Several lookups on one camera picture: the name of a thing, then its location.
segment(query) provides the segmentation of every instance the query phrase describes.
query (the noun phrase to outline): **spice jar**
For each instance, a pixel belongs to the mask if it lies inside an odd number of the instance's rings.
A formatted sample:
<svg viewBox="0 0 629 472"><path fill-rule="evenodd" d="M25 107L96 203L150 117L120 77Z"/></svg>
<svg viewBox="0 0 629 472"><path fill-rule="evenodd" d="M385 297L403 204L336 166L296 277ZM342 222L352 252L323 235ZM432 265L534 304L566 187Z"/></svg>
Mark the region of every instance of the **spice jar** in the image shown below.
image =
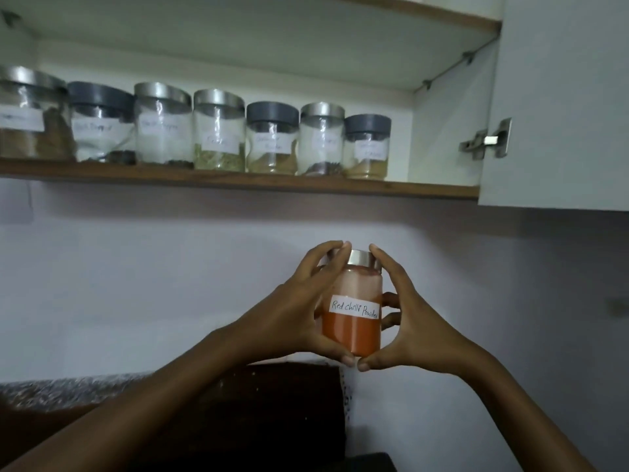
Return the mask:
<svg viewBox="0 0 629 472"><path fill-rule="evenodd" d="M299 157L301 175L341 175L345 110L329 102L301 108Z"/></svg>
<svg viewBox="0 0 629 472"><path fill-rule="evenodd" d="M337 250L328 254L334 257ZM347 265L321 297L323 334L354 356L380 349L382 266L372 253L352 250Z"/></svg>
<svg viewBox="0 0 629 472"><path fill-rule="evenodd" d="M282 102L247 106L247 168L256 174L297 172L299 111Z"/></svg>
<svg viewBox="0 0 629 472"><path fill-rule="evenodd" d="M133 94L102 84L68 84L79 162L135 164Z"/></svg>
<svg viewBox="0 0 629 472"><path fill-rule="evenodd" d="M231 92L194 93L194 168L245 172L245 101Z"/></svg>
<svg viewBox="0 0 629 472"><path fill-rule="evenodd" d="M160 82L135 85L137 156L143 164L193 167L192 98Z"/></svg>
<svg viewBox="0 0 629 472"><path fill-rule="evenodd" d="M0 66L0 157L74 160L64 81L22 66Z"/></svg>
<svg viewBox="0 0 629 472"><path fill-rule="evenodd" d="M389 166L391 118L358 114L345 119L343 172L350 179L383 181Z"/></svg>

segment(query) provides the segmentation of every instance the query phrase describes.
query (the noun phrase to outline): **metal hinge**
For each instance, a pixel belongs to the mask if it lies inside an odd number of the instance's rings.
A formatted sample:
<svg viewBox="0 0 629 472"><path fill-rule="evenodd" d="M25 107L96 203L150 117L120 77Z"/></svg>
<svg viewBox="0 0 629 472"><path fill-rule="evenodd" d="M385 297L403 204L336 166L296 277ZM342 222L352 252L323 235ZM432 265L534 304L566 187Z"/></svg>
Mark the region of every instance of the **metal hinge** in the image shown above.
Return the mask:
<svg viewBox="0 0 629 472"><path fill-rule="evenodd" d="M496 132L491 136L487 134L487 129L478 131L474 139L459 144L459 151L470 152L474 160L481 160L485 158L485 149L491 147L494 149L496 157L505 157L509 146L509 135L511 134L511 118L503 119Z"/></svg>

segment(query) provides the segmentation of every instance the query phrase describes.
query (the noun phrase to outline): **right hand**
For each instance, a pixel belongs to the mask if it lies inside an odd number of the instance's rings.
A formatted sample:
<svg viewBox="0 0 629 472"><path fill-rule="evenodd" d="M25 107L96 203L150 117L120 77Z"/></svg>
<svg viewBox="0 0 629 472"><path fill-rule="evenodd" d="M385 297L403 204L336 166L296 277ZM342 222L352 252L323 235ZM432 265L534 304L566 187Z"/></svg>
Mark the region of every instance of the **right hand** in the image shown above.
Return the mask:
<svg viewBox="0 0 629 472"><path fill-rule="evenodd" d="M437 373L460 375L470 353L481 348L439 316L417 293L400 264L375 245L369 246L369 250L389 272L397 290L397 294L383 295L385 306L399 308L400 311L384 317L382 329L399 325L399 332L389 345L360 359L358 370L413 365Z"/></svg>

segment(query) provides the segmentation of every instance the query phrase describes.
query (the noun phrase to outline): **handwritten label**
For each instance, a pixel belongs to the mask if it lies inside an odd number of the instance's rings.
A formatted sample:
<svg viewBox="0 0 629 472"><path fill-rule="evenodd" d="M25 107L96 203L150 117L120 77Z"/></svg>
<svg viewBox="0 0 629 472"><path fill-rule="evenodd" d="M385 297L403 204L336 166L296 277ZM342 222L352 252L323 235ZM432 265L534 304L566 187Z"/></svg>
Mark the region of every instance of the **handwritten label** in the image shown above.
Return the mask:
<svg viewBox="0 0 629 472"><path fill-rule="evenodd" d="M16 131L44 132L43 111L0 104L0 128Z"/></svg>
<svg viewBox="0 0 629 472"><path fill-rule="evenodd" d="M373 301L357 300L349 296L333 294L330 300L330 313L379 320L380 305Z"/></svg>
<svg viewBox="0 0 629 472"><path fill-rule="evenodd" d="M387 160L389 141L356 141L354 157L356 160Z"/></svg>
<svg viewBox="0 0 629 472"><path fill-rule="evenodd" d="M122 142L129 135L132 124L110 118L72 118L74 140L111 140Z"/></svg>
<svg viewBox="0 0 629 472"><path fill-rule="evenodd" d="M240 143L238 142L238 138L236 136L222 136L218 133L212 132L209 134L203 134L200 148L201 150L238 154L240 151Z"/></svg>
<svg viewBox="0 0 629 472"><path fill-rule="evenodd" d="M140 134L144 136L185 137L189 132L189 117L177 114L143 112L138 118Z"/></svg>
<svg viewBox="0 0 629 472"><path fill-rule="evenodd" d="M336 152L343 147L341 136L320 131L316 131L313 134L312 146L313 150L323 150L325 152Z"/></svg>
<svg viewBox="0 0 629 472"><path fill-rule="evenodd" d="M293 136L290 134L258 132L254 134L252 151L256 153L290 154L292 153L292 143Z"/></svg>

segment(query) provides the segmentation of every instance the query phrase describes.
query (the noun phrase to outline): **finger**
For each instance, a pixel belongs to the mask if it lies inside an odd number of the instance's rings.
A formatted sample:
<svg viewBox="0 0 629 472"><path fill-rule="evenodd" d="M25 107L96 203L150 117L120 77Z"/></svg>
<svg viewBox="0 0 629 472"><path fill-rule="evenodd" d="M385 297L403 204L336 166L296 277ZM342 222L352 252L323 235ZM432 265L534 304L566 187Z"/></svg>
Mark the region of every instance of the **finger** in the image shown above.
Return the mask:
<svg viewBox="0 0 629 472"><path fill-rule="evenodd" d="M391 293L388 291L387 293L382 293L382 306L390 306L391 308L400 309L399 306L399 297L397 293Z"/></svg>
<svg viewBox="0 0 629 472"><path fill-rule="evenodd" d="M328 263L310 279L309 286L313 293L321 293L328 286L334 283L334 280L338 278L345 265L347 265L347 261L350 259L351 253L351 243L345 242L342 248L336 253L336 255L334 255L334 258L330 261L330 263Z"/></svg>
<svg viewBox="0 0 629 472"><path fill-rule="evenodd" d="M402 291L411 290L414 291L415 287L413 286L413 282L406 274L406 270L397 263L394 259L389 257L389 255L382 250L381 248L371 244L369 246L369 251L373 253L373 256L380 260L382 264L382 268L389 272L389 276L391 277L391 282L393 286L397 290L397 293L401 293Z"/></svg>
<svg viewBox="0 0 629 472"><path fill-rule="evenodd" d="M318 333L310 338L308 349L319 356L334 359L349 367L353 367L356 363L356 358L345 346Z"/></svg>
<svg viewBox="0 0 629 472"><path fill-rule="evenodd" d="M380 323L380 328L382 331L389 329L392 326L399 326L402 322L402 312L394 311L393 313L389 313L384 318L382 318L382 322Z"/></svg>
<svg viewBox="0 0 629 472"><path fill-rule="evenodd" d="M360 359L358 361L358 370L365 372L370 369L386 369L398 365L400 365L398 354L394 344L391 343L380 351L376 351L372 355Z"/></svg>
<svg viewBox="0 0 629 472"><path fill-rule="evenodd" d="M299 280L310 278L313 270L317 268L317 265L319 264L323 256L330 250L341 248L342 245L342 240L330 240L329 242L323 242L322 244L311 248L297 266L297 269L295 270L295 274L293 276Z"/></svg>

